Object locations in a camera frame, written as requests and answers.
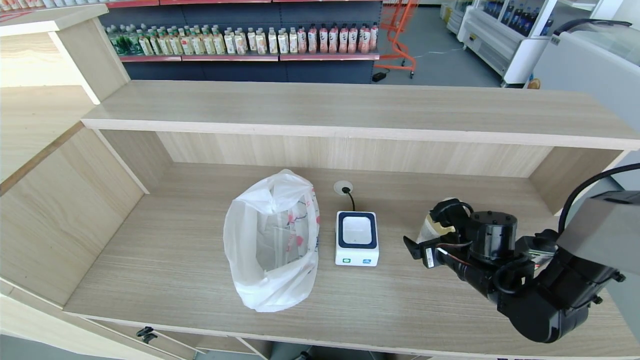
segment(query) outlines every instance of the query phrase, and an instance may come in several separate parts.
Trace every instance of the tiled floor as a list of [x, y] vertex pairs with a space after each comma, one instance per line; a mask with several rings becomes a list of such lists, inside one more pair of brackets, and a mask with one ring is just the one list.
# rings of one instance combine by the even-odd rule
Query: tiled floor
[[[381, 54], [390, 51], [386, 36], [385, 32], [381, 32]], [[440, 18], [439, 7], [417, 8], [408, 30], [400, 35], [400, 42], [407, 45], [409, 54], [416, 58], [415, 75], [413, 79], [409, 79], [408, 71], [391, 70], [379, 84], [500, 86], [500, 76], [493, 69], [471, 50], [462, 50], [462, 43], [447, 30]], [[401, 60], [394, 60], [393, 65], [400, 65], [400, 62]]]

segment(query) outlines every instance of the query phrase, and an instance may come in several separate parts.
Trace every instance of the plastic bag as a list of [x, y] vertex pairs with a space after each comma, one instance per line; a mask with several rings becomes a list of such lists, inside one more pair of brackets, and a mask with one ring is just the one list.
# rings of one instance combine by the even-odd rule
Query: plastic bag
[[290, 170], [259, 181], [231, 202], [223, 240], [246, 307], [272, 313], [309, 296], [319, 224], [313, 185]]

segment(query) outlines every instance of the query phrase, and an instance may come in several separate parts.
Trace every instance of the orange shopping cart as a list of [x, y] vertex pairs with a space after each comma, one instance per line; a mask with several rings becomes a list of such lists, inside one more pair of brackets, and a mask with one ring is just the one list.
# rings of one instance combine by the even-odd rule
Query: orange shopping cart
[[[388, 65], [376, 64], [375, 67], [382, 69], [409, 70], [409, 78], [413, 79], [415, 74], [415, 58], [409, 55], [409, 47], [404, 45], [398, 38], [406, 31], [409, 20], [413, 12], [418, 7], [420, 0], [391, 0], [386, 2], [382, 8], [382, 20], [380, 27], [387, 30], [387, 40], [391, 44], [390, 54], [381, 54], [380, 60], [402, 59], [402, 64]], [[411, 65], [404, 66], [409, 60]]]

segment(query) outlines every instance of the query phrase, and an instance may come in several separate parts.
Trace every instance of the wooden panel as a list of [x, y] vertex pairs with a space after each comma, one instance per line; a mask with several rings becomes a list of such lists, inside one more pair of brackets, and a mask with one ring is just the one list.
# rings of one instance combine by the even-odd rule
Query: wooden panel
[[58, 31], [108, 12], [105, 4], [21, 12], [19, 16], [3, 17], [0, 37]]
[[3, 88], [81, 84], [47, 33], [1, 37], [0, 59]]
[[2, 196], [1, 277], [63, 305], [141, 196], [80, 130]]
[[155, 188], [173, 163], [163, 143], [152, 131], [102, 130], [102, 136], [131, 170], [145, 193]]
[[173, 160], [184, 163], [507, 177], [529, 177], [551, 151], [545, 146], [358, 138], [207, 133], [158, 136]]
[[201, 348], [204, 350], [239, 352], [241, 354], [255, 353], [244, 343], [240, 342], [240, 340], [234, 338], [233, 336], [223, 337], [203, 335], [200, 343], [196, 345], [196, 348]]
[[556, 147], [531, 174], [531, 183], [554, 214], [562, 211], [564, 202], [581, 182], [614, 167], [626, 152], [619, 150]]
[[65, 314], [60, 308], [20, 289], [6, 295], [0, 297], [0, 329], [3, 332], [78, 354], [115, 359], [175, 360], [173, 356], [88, 320]]
[[83, 122], [95, 129], [640, 149], [640, 135], [592, 97], [553, 90], [137, 80]]
[[[140, 343], [142, 343], [142, 339], [136, 336], [136, 333], [140, 329], [142, 329], [142, 327], [127, 326], [127, 325], [122, 325], [120, 323], [105, 322], [105, 321], [98, 321], [98, 320], [95, 320], [95, 322], [100, 324], [101, 326], [104, 326], [108, 329], [111, 329], [120, 334], [123, 334], [124, 336], [134, 341], [139, 341]], [[186, 347], [183, 344], [180, 344], [164, 336], [161, 336], [160, 334], [158, 334], [157, 338], [149, 341], [149, 344], [147, 346], [154, 348], [156, 350], [160, 350], [162, 352], [166, 352], [167, 354], [171, 354], [183, 360], [193, 360], [195, 356], [194, 349]]]
[[249, 347], [253, 352], [264, 360], [271, 358], [271, 349], [273, 342], [267, 340], [243, 339], [237, 338], [241, 343]]
[[81, 82], [94, 104], [100, 104], [130, 81], [97, 18], [49, 33], [69, 64], [75, 64]]
[[[280, 170], [175, 163], [122, 224], [65, 311], [161, 324], [173, 331], [428, 356], [640, 353], [606, 292], [583, 326], [556, 343], [534, 343], [454, 272], [425, 269], [402, 243], [403, 235], [416, 237], [429, 209], [447, 196], [477, 210], [516, 215], [518, 236], [554, 228], [557, 219], [528, 179], [294, 168], [314, 184], [322, 219], [313, 291], [279, 313], [244, 307], [223, 250], [225, 214], [233, 198]], [[333, 191], [339, 179], [353, 183], [359, 210], [377, 214], [380, 262], [375, 268], [335, 265], [332, 224], [336, 212], [351, 205]]]
[[93, 104], [80, 86], [0, 89], [1, 181], [25, 165]]

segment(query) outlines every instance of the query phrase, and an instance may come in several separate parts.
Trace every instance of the black cable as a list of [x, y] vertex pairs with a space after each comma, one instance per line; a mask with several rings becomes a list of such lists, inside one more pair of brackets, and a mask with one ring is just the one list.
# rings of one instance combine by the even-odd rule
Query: black cable
[[469, 210], [469, 215], [474, 213], [474, 209], [471, 207], [471, 205], [467, 204], [466, 202], [460, 202], [460, 205], [464, 206], [465, 208], [467, 208]]
[[578, 185], [578, 187], [575, 188], [574, 191], [571, 192], [571, 194], [569, 194], [569, 197], [564, 202], [562, 212], [560, 213], [560, 219], [558, 219], [558, 234], [562, 234], [564, 232], [564, 229], [566, 227], [566, 218], [569, 215], [569, 209], [571, 208], [571, 205], [573, 205], [575, 198], [578, 197], [578, 195], [584, 189], [586, 189], [589, 185], [595, 183], [596, 181], [604, 179], [605, 177], [631, 170], [640, 170], [640, 163], [629, 164], [623, 167], [616, 167], [607, 171], [603, 171], [597, 175], [590, 177], [589, 179], [586, 179], [584, 182], [582, 182], [582, 184]]
[[353, 196], [351, 196], [351, 189], [345, 186], [342, 188], [342, 192], [349, 195], [349, 197], [351, 198], [351, 207], [353, 208], [353, 211], [356, 211], [356, 203], [355, 201], [353, 201]]
[[496, 289], [498, 289], [500, 292], [503, 292], [505, 294], [515, 294], [520, 288], [516, 289], [516, 290], [511, 290], [511, 289], [507, 289], [504, 286], [502, 286], [502, 284], [500, 283], [500, 276], [502, 275], [502, 273], [507, 270], [508, 268], [520, 264], [520, 263], [525, 263], [529, 260], [528, 256], [523, 256], [520, 259], [516, 259], [510, 263], [506, 263], [502, 266], [500, 266], [500, 268], [498, 268], [498, 270], [493, 274], [492, 277], [492, 282], [493, 285], [495, 286]]

